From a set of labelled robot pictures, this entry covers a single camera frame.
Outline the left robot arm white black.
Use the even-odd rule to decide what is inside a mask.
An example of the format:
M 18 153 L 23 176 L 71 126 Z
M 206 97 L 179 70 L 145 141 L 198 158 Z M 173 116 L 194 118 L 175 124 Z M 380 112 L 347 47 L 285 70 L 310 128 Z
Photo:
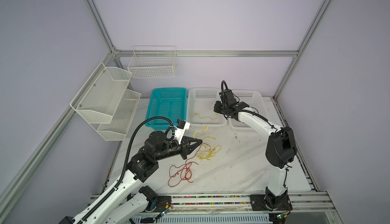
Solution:
M 64 217 L 62 224 L 121 224 L 156 208 L 157 193 L 143 183 L 158 169 L 158 162 L 176 155 L 185 160 L 203 143 L 201 139 L 185 135 L 191 125 L 189 122 L 160 119 L 168 122 L 166 131 L 152 132 L 133 157 L 130 157 L 129 147 L 120 176 L 81 213 Z

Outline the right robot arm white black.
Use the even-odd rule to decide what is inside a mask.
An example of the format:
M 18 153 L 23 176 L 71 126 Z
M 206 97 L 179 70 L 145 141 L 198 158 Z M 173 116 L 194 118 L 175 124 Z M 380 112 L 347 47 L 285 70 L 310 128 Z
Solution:
M 270 180 L 266 187 L 265 207 L 277 210 L 287 202 L 287 173 L 296 156 L 296 141 L 292 128 L 282 127 L 270 122 L 266 117 L 252 110 L 250 106 L 237 100 L 232 90 L 222 88 L 220 101 L 214 105 L 214 112 L 225 118 L 242 122 L 268 138 L 265 156 L 271 164 Z

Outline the right white plastic basket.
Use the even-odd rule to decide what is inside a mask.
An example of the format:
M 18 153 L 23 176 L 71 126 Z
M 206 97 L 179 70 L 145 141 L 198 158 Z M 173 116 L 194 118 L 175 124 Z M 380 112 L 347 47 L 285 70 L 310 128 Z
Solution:
M 265 107 L 263 97 L 260 92 L 255 90 L 242 90 L 242 89 L 233 89 L 233 94 L 241 101 L 245 102 L 250 106 L 250 108 L 262 115 L 266 119 L 269 119 L 268 111 Z M 232 128 L 232 131 L 237 132 L 253 132 L 254 130 L 248 125 L 236 121 L 234 119 L 229 119 L 229 125 Z

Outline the white plastic basket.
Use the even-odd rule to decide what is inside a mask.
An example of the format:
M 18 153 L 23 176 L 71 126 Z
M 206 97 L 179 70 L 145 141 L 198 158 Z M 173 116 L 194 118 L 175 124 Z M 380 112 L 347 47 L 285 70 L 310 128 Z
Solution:
M 265 107 L 263 97 L 260 92 L 255 90 L 242 90 L 242 89 L 233 89 L 233 94 L 241 101 L 245 102 L 250 106 L 250 108 L 262 115 L 266 119 L 269 119 L 268 111 Z M 253 132 L 254 130 L 248 125 L 236 121 L 234 119 L 229 119 L 229 125 L 232 128 L 232 131 L 237 132 Z
M 192 127 L 223 127 L 227 120 L 213 111 L 219 100 L 217 88 L 191 88 L 188 91 L 186 121 Z

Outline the middle white plastic basket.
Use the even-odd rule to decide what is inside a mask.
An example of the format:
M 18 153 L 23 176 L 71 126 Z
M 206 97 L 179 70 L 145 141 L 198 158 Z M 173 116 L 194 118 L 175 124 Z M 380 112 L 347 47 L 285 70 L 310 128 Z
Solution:
M 186 121 L 192 127 L 223 127 L 227 120 L 213 111 L 219 100 L 217 88 L 191 88 L 188 91 Z

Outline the teal plastic basket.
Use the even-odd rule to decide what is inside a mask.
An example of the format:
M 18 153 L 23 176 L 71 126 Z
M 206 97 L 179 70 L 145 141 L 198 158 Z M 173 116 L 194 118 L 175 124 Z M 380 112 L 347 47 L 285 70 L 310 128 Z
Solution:
M 178 119 L 186 120 L 186 113 L 187 90 L 185 88 L 157 88 L 152 91 L 145 119 L 161 116 L 177 122 Z

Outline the lower white mesh shelf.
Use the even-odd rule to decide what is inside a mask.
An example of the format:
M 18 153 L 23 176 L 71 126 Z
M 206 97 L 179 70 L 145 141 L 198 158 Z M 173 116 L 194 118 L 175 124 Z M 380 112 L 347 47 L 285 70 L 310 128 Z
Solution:
M 109 124 L 100 124 L 97 132 L 105 141 L 123 141 L 135 116 L 141 94 L 126 89 Z

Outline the white mesh shelf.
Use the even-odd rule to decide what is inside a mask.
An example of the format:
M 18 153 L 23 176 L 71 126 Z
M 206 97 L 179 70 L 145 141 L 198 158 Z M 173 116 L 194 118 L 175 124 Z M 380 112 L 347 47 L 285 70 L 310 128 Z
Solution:
M 70 107 L 89 124 L 111 123 L 132 73 L 100 63 L 70 102 Z
M 141 94 L 126 89 L 109 124 L 100 124 L 97 132 L 105 141 L 123 141 L 135 116 Z

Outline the upper white mesh shelf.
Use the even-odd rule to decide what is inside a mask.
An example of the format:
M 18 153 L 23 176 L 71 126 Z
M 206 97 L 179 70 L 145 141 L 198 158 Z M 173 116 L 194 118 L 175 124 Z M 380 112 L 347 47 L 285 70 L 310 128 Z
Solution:
M 89 124 L 111 123 L 132 73 L 100 63 L 70 102 L 70 107 Z

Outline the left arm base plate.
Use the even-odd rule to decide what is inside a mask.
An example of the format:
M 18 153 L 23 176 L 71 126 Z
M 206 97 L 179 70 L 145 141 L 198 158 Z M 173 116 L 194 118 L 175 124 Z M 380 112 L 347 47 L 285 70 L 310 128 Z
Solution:
M 168 195 L 158 196 L 157 199 L 152 203 L 148 204 L 147 208 L 144 210 L 144 213 L 152 212 L 162 212 L 165 210 L 167 205 L 172 204 L 172 197 Z

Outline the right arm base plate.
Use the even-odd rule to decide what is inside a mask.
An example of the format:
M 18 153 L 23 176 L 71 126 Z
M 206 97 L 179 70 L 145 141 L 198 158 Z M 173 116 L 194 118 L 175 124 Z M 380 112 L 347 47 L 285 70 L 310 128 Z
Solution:
M 273 196 L 250 195 L 250 203 L 253 211 L 291 211 L 293 209 L 288 195 Z

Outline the aluminium frame back bar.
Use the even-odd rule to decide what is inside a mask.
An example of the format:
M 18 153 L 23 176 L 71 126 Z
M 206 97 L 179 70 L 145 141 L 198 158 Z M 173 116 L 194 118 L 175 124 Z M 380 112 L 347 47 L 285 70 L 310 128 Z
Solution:
M 119 50 L 119 57 L 132 57 L 134 53 L 147 55 L 176 55 L 177 57 L 296 57 L 299 51 L 294 50 Z

